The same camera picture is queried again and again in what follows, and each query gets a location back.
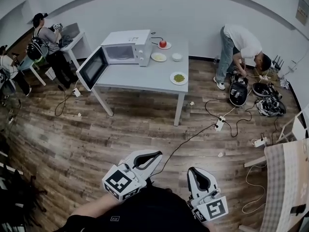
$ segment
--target plate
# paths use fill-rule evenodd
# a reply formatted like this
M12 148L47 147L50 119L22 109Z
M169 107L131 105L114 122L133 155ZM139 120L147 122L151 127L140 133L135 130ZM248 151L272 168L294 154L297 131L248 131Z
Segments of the plate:
M184 77L184 80L181 82L176 82L174 79L176 75L182 75ZM169 79L173 84L176 84L176 85L184 85L188 82L188 76L183 72L174 72L170 75Z
M158 47L162 50L167 50L167 49L170 49L172 47L172 44L170 42L166 42L166 47L160 47L159 44L158 44Z
M159 53L159 52L152 53L151 58L157 62L164 62L167 59L167 57L164 54Z

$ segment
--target plate of green food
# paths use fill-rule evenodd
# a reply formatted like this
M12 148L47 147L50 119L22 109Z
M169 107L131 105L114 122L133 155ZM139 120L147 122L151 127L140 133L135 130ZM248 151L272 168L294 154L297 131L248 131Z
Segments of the plate of green food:
M183 72L174 72L170 75L169 79L176 85L184 85L188 82L188 76Z

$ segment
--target black pants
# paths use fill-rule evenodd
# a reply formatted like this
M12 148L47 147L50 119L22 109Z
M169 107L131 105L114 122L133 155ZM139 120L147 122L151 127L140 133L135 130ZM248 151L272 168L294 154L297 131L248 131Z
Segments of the black pants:
M12 78L15 82L18 83L18 86L20 86L21 90L24 92L25 95L28 95L30 90L29 90L29 84L25 81L24 75L21 72L18 72L17 75Z
M70 83L75 81L76 77L72 73L69 63L61 51L48 55L46 60L52 66L59 82L61 82L65 87L70 86ZM62 71L69 78L69 82L64 78Z

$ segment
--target man in white t-shirt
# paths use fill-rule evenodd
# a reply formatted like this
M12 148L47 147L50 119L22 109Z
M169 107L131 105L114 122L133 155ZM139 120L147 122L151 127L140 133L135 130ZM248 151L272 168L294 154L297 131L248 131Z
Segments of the man in white t-shirt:
M25 81L24 76L15 66L16 58L13 60L6 55L5 46L0 47L0 68L3 69L5 75L18 83L26 96L31 92L31 87Z
M258 39L242 26L226 24L220 32L222 50L219 67L213 78L218 88L225 89L226 73L232 73L234 65L242 76L246 76L245 58L254 58L256 68L266 71L271 66L270 58L262 52Z

